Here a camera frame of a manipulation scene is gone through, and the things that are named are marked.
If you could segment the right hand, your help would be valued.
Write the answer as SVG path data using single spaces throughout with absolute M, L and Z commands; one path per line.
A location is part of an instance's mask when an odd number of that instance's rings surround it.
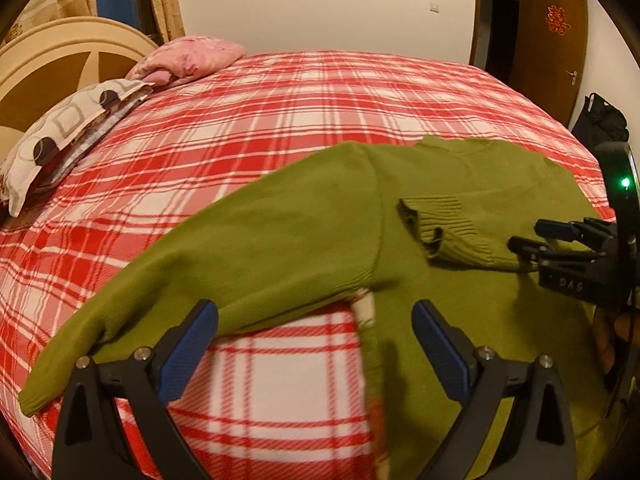
M 597 355 L 603 373 L 612 370 L 615 364 L 614 340 L 620 338 L 639 347 L 639 318 L 629 314 L 614 314 L 597 308 L 594 310 L 592 330 Z

